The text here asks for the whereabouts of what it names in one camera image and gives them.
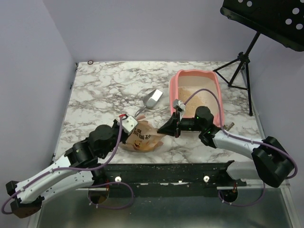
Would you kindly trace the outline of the black table front rail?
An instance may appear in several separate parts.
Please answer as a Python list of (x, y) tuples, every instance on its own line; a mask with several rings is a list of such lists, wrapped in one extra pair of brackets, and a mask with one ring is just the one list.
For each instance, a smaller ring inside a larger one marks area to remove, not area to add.
[(57, 195), (78, 188), (111, 198), (216, 197), (217, 188), (246, 186), (232, 179), (226, 163), (109, 164), (101, 171), (79, 172), (64, 178), (46, 192)]

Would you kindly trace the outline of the silver metal scoop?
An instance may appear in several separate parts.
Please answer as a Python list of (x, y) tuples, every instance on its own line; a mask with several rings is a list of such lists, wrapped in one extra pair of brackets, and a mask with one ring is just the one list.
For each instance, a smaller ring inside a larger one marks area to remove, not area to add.
[(156, 106), (160, 98), (162, 97), (163, 92), (159, 89), (154, 89), (152, 92), (147, 94), (142, 102), (143, 102), (143, 107), (140, 108), (134, 115), (134, 117), (137, 117), (139, 114), (141, 114), (145, 109), (152, 109), (153, 107)]

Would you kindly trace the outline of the black music stand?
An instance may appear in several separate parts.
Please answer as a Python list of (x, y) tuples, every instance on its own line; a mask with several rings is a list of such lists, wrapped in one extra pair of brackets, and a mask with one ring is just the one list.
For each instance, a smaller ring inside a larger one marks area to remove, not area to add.
[(219, 73), (225, 67), (239, 63), (232, 78), (225, 79), (228, 87), (233, 84), (238, 73), (243, 69), (246, 75), (244, 90), (248, 94), (249, 115), (253, 114), (249, 79), (249, 54), (260, 35), (282, 44), (296, 52), (304, 50), (304, 2), (302, 0), (225, 0), (220, 13), (229, 20), (236, 21), (255, 31), (255, 36), (245, 52), (240, 52), (236, 59), (220, 66), (214, 72)]

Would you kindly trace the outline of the pink litter box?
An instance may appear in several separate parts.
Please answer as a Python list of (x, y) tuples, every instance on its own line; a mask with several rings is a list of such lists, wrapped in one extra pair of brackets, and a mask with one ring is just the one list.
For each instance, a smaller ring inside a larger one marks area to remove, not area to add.
[(213, 71), (203, 70), (180, 70), (169, 82), (170, 110), (174, 113), (172, 107), (173, 101), (178, 99), (178, 88), (182, 86), (197, 86), (199, 90), (191, 95), (187, 103), (194, 95), (201, 91), (210, 92), (216, 99), (218, 105), (218, 114), (214, 117), (213, 123), (220, 127), (224, 124), (224, 108), (222, 103), (221, 89), (217, 75)]

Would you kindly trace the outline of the litter granules pile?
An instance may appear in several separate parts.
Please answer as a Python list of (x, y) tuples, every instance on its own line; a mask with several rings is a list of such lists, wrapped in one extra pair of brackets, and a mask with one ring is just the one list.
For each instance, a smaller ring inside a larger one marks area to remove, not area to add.
[(215, 117), (218, 114), (218, 105), (214, 96), (208, 91), (201, 91), (194, 95), (187, 103), (188, 98), (200, 88), (197, 86), (182, 86), (178, 88), (178, 99), (186, 105), (184, 117), (192, 118), (199, 106), (206, 106)]

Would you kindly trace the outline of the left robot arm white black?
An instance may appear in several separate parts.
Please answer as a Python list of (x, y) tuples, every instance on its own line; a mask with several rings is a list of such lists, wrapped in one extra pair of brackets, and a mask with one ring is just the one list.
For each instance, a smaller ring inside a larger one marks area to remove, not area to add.
[(75, 143), (43, 171), (24, 181), (6, 184), (9, 198), (1, 212), (18, 218), (29, 217), (58, 196), (79, 188), (102, 187), (107, 178), (104, 167), (125, 143), (138, 122), (121, 115), (112, 126), (103, 124), (84, 140)]

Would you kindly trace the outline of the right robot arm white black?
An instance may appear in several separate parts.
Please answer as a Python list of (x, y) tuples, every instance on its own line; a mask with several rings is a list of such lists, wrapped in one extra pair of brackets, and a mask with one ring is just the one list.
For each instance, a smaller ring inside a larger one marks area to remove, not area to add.
[(218, 180), (224, 186), (229, 186), (238, 179), (253, 179), (277, 188), (295, 170), (288, 153), (274, 137), (252, 140), (225, 133), (213, 123), (213, 119), (214, 116), (205, 106), (198, 107), (193, 118), (181, 118), (176, 111), (157, 132), (176, 138), (182, 131), (199, 132), (199, 139), (205, 146), (249, 158), (248, 162), (234, 161), (219, 173)]

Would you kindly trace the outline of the orange cat litter bag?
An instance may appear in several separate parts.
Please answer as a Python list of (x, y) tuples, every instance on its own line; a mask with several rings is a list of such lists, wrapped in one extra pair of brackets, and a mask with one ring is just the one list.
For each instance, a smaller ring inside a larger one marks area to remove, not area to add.
[(164, 134), (157, 133), (157, 129), (141, 114), (136, 118), (138, 125), (132, 131), (120, 148), (131, 152), (151, 152), (163, 145)]

